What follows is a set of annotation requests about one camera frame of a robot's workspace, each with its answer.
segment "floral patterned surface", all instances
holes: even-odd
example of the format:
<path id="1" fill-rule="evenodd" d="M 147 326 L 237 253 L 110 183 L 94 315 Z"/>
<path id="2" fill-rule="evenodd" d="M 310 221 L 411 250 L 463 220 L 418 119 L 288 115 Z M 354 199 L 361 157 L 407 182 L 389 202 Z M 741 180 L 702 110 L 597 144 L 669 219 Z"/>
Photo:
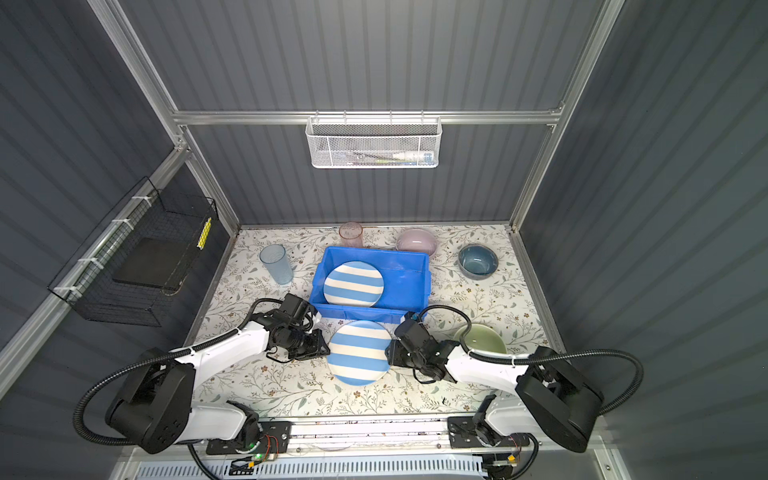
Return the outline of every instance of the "floral patterned surface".
<path id="1" fill-rule="evenodd" d="M 404 227 L 366 228 L 366 247 L 392 249 Z M 439 241 L 430 259 L 430 304 L 455 306 L 473 323 L 501 334 L 510 353 L 532 352 L 546 345 L 528 288 L 503 225 L 430 227 Z M 290 285 L 277 285 L 259 261 L 266 245 L 280 243 L 294 268 Z M 459 250 L 481 243 L 496 252 L 498 270 L 486 280 L 469 280 L 458 269 Z M 197 341 L 240 324 L 250 304 L 260 297 L 282 298 L 293 293 L 309 298 L 312 279 L 325 247 L 340 245 L 334 228 L 243 230 L 237 238 Z M 344 320 L 323 318 L 317 327 L 326 341 Z M 425 321 L 437 340 L 449 338 L 463 320 L 445 310 L 430 312 Z M 390 333 L 396 325 L 385 324 Z M 410 369 L 392 367 L 379 381 L 353 387 L 334 379 L 324 358 L 279 364 L 265 358 L 232 365 L 195 391 L 201 402 L 222 398 L 251 405 L 262 416 L 371 415 L 392 413 L 474 412 L 488 394 L 483 386 L 467 383 L 417 383 Z"/>

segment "metal bracket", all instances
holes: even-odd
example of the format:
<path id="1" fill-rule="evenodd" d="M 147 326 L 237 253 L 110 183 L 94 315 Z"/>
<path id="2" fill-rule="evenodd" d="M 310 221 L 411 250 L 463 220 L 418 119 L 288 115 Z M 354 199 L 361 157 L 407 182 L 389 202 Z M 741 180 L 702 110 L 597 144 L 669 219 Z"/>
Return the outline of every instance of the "metal bracket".
<path id="1" fill-rule="evenodd" d="M 290 430 L 293 426 L 291 422 L 259 422 L 259 426 L 264 435 L 271 435 L 277 439 L 277 453 L 288 451 Z M 210 440 L 205 452 L 207 455 L 237 455 L 237 450 L 242 448 L 243 445 L 239 440 Z"/>
<path id="2" fill-rule="evenodd" d="M 451 442 L 452 449 L 482 449 L 488 447 L 488 445 L 483 445 L 477 435 L 472 433 L 474 427 L 471 416 L 448 417 L 446 421 L 448 422 L 449 441 Z M 530 440 L 527 439 L 504 437 L 498 445 L 493 445 L 493 447 L 514 450 L 518 446 L 526 446 L 528 443 L 530 443 Z"/>
<path id="3" fill-rule="evenodd" d="M 631 480 L 627 466 L 621 458 L 619 449 L 608 448 L 603 440 L 600 440 L 601 446 L 595 448 L 594 456 L 600 466 L 600 472 L 604 480 Z"/>

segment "yellow label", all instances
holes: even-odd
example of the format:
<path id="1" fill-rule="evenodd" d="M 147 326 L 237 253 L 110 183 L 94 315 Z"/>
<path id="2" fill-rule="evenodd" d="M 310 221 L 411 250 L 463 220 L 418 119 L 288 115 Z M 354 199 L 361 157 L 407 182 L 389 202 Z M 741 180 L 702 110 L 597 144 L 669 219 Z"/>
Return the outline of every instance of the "yellow label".
<path id="1" fill-rule="evenodd" d="M 210 232 L 210 217 L 208 217 L 208 221 L 205 223 L 205 227 L 203 227 L 203 231 L 200 233 L 200 238 L 197 240 L 197 248 L 200 250 L 205 247 L 205 240 L 208 239 L 208 232 Z"/>

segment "gray wall panel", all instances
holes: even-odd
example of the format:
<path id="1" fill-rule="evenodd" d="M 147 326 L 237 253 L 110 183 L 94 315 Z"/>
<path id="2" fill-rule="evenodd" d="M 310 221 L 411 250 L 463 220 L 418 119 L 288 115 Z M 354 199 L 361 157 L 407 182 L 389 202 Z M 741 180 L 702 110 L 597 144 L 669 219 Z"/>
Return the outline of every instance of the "gray wall panel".
<path id="1" fill-rule="evenodd" d="M 243 224 L 509 219 L 548 128 L 446 126 L 437 168 L 312 167 L 300 126 L 195 126 Z"/>
<path id="2" fill-rule="evenodd" d="M 167 189 L 202 194 L 185 167 Z M 93 383 L 146 349 L 168 350 L 183 343 L 228 241 L 227 231 L 215 222 L 184 287 L 174 297 L 173 318 L 160 328 L 88 322 L 74 312 L 65 317 L 0 401 L 0 435 L 7 445 L 0 462 L 9 478 L 106 478 L 120 449 L 93 445 L 77 436 L 71 426 L 75 403 Z M 116 435 L 104 425 L 103 413 L 119 386 L 119 382 L 110 385 L 91 402 L 86 415 L 89 428 Z M 54 471 L 38 467 L 34 458 L 40 449 L 57 465 Z"/>
<path id="3" fill-rule="evenodd" d="M 0 2 L 0 345 L 172 145 L 85 2 Z"/>
<path id="4" fill-rule="evenodd" d="M 598 0 L 133 0 L 183 110 L 556 108 Z"/>
<path id="5" fill-rule="evenodd" d="M 58 269 L 173 145 L 85 1 L 0 2 L 0 110 L 5 345 L 48 295 Z M 168 187 L 201 194 L 187 168 Z M 228 240 L 214 224 L 174 298 L 174 321 L 161 328 L 87 322 L 76 313 L 64 318 L 0 401 L 4 478 L 109 475 L 120 449 L 77 437 L 75 403 L 146 349 L 181 345 Z M 97 432 L 114 434 L 103 413 L 118 386 L 87 412 Z"/>
<path id="6" fill-rule="evenodd" d="M 606 418 L 633 478 L 763 473 L 767 15 L 628 2 L 522 229 L 568 348 L 644 361 Z M 609 397 L 630 374 L 586 367 Z"/>

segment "blue and white striped plate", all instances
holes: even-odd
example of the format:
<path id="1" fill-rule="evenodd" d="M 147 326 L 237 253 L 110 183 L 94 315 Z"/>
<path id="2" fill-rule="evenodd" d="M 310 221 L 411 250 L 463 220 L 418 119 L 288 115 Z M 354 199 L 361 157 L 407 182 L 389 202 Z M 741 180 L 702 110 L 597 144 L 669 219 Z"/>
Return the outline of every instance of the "blue and white striped plate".
<path id="1" fill-rule="evenodd" d="M 365 262 L 339 265 L 326 277 L 323 294 L 331 305 L 374 306 L 384 292 L 381 272 Z"/>
<path id="2" fill-rule="evenodd" d="M 392 337 L 383 326 L 357 320 L 333 334 L 328 367 L 347 385 L 370 385 L 389 371 L 385 350 Z"/>

